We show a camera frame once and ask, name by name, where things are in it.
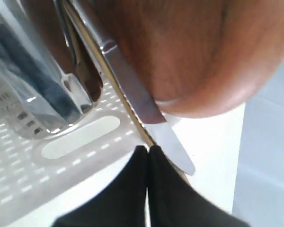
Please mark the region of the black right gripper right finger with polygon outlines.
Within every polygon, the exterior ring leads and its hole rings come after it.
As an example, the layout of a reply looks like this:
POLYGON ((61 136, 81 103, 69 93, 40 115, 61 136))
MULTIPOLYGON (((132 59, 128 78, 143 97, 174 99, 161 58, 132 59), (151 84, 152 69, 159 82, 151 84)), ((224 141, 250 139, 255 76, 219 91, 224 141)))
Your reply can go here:
POLYGON ((247 227, 239 220, 211 204, 169 163, 158 146, 148 153, 148 197, 153 227, 247 227))

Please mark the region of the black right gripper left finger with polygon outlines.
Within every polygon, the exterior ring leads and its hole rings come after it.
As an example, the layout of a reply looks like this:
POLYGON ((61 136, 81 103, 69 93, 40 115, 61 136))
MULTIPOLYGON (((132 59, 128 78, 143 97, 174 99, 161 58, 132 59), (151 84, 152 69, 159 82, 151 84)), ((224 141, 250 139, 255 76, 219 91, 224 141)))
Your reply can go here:
POLYGON ((97 196, 57 218, 54 227, 143 227, 148 152, 137 146, 120 174, 97 196))

